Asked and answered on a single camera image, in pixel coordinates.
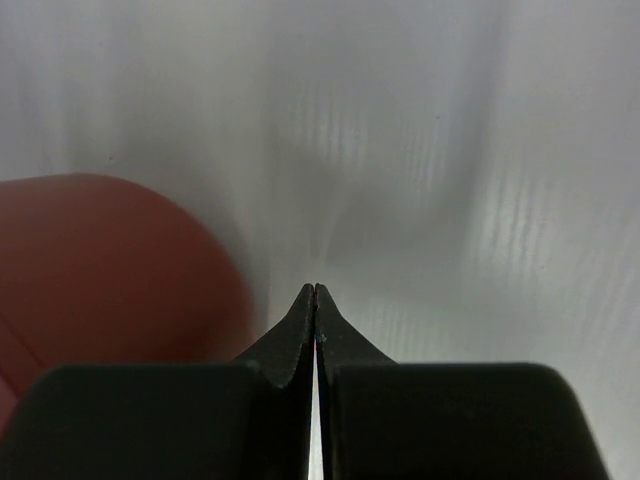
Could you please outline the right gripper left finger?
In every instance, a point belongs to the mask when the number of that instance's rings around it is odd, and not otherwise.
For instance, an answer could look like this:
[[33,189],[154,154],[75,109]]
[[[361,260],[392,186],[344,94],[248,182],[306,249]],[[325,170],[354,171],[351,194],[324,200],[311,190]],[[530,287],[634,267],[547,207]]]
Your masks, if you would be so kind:
[[224,363],[68,365],[26,392],[1,437],[5,479],[303,479],[314,301]]

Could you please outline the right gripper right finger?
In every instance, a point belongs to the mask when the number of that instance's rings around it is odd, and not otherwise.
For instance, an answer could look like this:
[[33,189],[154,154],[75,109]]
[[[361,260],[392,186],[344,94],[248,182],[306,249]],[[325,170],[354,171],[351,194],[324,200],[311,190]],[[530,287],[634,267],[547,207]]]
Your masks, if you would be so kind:
[[398,363],[315,288],[328,479],[604,479],[578,399],[534,363]]

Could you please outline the red steel bowl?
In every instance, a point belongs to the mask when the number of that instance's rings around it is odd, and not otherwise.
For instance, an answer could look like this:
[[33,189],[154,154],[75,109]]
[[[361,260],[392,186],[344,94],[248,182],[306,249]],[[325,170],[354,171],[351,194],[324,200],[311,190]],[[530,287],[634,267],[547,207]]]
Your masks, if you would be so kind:
[[42,365],[32,351],[1,319],[1,429],[21,395],[39,376]]
[[229,255],[164,196],[72,174],[1,186],[1,319],[42,369],[227,359],[253,338]]

